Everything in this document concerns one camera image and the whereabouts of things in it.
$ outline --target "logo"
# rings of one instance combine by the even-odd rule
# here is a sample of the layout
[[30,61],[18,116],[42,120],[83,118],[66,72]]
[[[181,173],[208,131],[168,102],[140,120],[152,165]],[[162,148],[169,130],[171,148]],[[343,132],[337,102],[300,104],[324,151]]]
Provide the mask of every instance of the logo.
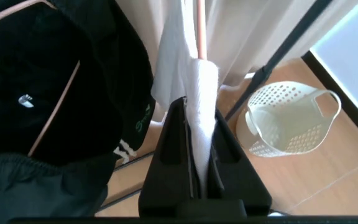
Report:
[[147,118],[150,116],[150,105],[147,105],[147,108],[146,108],[146,113],[144,115],[144,117],[142,118],[142,120],[138,121],[136,123],[136,131],[139,133],[142,131],[143,129],[143,124],[147,121]]
[[32,108],[34,107],[34,105],[30,102],[30,100],[32,100],[32,97],[29,96],[28,94],[26,95],[22,95],[19,99],[18,102],[25,106],[26,108]]

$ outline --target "black pole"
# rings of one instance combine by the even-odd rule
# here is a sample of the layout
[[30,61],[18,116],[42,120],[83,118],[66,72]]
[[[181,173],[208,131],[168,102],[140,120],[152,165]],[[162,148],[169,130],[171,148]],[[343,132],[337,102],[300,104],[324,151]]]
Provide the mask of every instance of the black pole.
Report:
[[251,83],[237,100],[233,108],[228,112],[225,117],[226,121],[229,121],[230,118],[242,107],[242,105],[247,101],[250,95],[258,89],[259,86],[263,85],[266,80],[269,78],[273,69],[277,64],[284,58],[284,56],[290,51],[290,49],[296,44],[299,38],[309,29],[312,23],[320,16],[320,14],[327,8],[329,3],[332,0],[316,0],[306,14],[302,17],[299,23],[291,31],[290,35],[284,40],[278,50],[273,54],[270,60],[265,66],[258,69],[255,72],[254,77],[252,77]]

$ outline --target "fabric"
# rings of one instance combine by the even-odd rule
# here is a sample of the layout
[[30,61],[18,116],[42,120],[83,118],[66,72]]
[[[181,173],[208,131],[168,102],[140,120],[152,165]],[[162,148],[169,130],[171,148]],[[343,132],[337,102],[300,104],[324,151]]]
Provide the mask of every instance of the fabric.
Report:
[[[0,0],[0,12],[20,2]],[[0,20],[0,223],[94,215],[113,150],[140,147],[155,106],[147,52],[114,1],[50,3],[56,9],[37,3]]]
[[[208,60],[219,67],[219,84],[236,86],[247,73],[265,65],[314,1],[206,0]],[[117,0],[143,40],[153,71],[164,22],[173,2]],[[357,3],[358,0],[333,1],[282,62],[305,54]]]
[[175,1],[165,22],[158,53],[152,95],[168,110],[186,96],[186,117],[191,128],[193,157],[203,192],[215,124],[218,68],[196,58],[193,3]]

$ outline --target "perforated basket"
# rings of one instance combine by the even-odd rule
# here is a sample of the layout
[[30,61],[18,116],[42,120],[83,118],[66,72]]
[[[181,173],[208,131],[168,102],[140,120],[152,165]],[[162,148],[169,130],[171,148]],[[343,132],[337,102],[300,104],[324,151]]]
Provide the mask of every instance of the perforated basket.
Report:
[[[337,111],[324,116],[316,97],[329,93]],[[319,90],[297,82],[278,82],[255,92],[248,112],[237,121],[237,138],[242,145],[256,142],[249,151],[263,157],[304,154],[316,149],[341,110],[341,101],[330,90]]]

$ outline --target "white logo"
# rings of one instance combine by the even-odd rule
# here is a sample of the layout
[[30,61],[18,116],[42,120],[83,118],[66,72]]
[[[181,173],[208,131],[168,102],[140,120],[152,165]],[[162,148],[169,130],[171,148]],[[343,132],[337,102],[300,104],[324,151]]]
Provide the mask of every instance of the white logo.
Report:
[[34,107],[34,105],[30,102],[30,100],[32,100],[32,97],[29,96],[28,94],[26,95],[22,95],[19,99],[18,102],[25,106],[26,108],[31,108]]

